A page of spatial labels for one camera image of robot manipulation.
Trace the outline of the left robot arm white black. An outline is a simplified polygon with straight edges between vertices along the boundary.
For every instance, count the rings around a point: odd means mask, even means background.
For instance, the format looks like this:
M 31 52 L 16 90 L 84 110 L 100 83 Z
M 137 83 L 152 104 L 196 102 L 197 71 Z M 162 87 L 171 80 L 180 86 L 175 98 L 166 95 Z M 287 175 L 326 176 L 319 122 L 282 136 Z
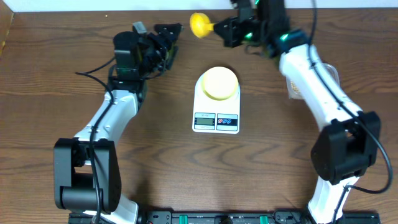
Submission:
M 116 145 L 146 98 L 146 82 L 171 69 L 181 31 L 180 23 L 156 24 L 149 33 L 135 22 L 114 36 L 100 108 L 74 137 L 53 147 L 54 200 L 71 212 L 71 223 L 138 222 L 138 204 L 121 192 Z

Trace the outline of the yellow scoop spoon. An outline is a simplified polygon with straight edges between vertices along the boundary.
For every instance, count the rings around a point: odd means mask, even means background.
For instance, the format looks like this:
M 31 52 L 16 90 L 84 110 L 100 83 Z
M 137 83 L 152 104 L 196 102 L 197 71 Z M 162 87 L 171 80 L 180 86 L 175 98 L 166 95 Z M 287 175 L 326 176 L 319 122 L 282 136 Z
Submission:
M 195 12 L 190 16 L 190 29 L 198 38 L 204 38 L 214 31 L 214 23 L 204 14 Z

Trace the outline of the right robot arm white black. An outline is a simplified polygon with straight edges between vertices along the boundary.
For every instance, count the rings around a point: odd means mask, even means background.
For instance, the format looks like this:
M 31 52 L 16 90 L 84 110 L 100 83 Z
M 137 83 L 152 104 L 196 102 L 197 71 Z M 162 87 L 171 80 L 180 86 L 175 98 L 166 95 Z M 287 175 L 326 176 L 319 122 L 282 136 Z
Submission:
M 344 203 L 380 151 L 381 122 L 340 88 L 320 59 L 312 37 L 290 26 L 283 1 L 236 1 L 238 14 L 213 29 L 226 47 L 262 47 L 279 59 L 279 71 L 294 83 L 320 134 L 311 151 L 317 186 L 302 223 L 379 223 L 372 212 L 345 213 Z

